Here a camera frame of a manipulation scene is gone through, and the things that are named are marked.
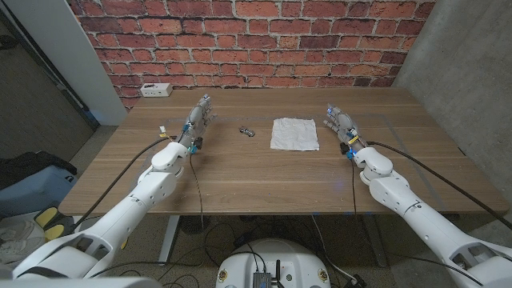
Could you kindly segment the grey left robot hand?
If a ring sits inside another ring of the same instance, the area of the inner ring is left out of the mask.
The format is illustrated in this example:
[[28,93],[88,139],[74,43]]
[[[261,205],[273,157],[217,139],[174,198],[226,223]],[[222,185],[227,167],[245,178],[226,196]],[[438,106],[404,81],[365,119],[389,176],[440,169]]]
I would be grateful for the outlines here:
[[191,109],[176,142],[191,151],[196,146],[195,142],[202,138],[208,125],[217,117],[212,109],[210,96],[204,94]]

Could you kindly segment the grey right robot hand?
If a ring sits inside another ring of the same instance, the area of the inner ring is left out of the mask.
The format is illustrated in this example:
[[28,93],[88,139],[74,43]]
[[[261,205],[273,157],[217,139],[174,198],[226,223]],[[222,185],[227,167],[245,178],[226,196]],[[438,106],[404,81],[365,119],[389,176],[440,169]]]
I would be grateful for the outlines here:
[[327,119],[323,123],[336,133],[341,144],[341,152],[348,159],[353,159],[362,149],[367,147],[366,141],[359,133],[357,124],[340,108],[327,104]]

